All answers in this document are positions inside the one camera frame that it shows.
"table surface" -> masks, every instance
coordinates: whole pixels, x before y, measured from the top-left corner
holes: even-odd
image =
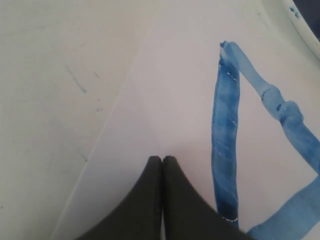
[[[0,239],[50,238],[159,0],[0,0]]]

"gray mark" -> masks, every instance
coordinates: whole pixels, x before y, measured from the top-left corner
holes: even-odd
[[[77,84],[77,86],[81,89],[81,91],[86,94],[88,91],[87,89],[85,89],[80,82],[78,81],[78,79],[76,78],[76,76],[74,75],[74,73],[71,71],[71,69],[69,68],[68,65],[65,65],[65,69],[67,70],[67,72],[71,75],[71,77],[73,78],[75,84]]]

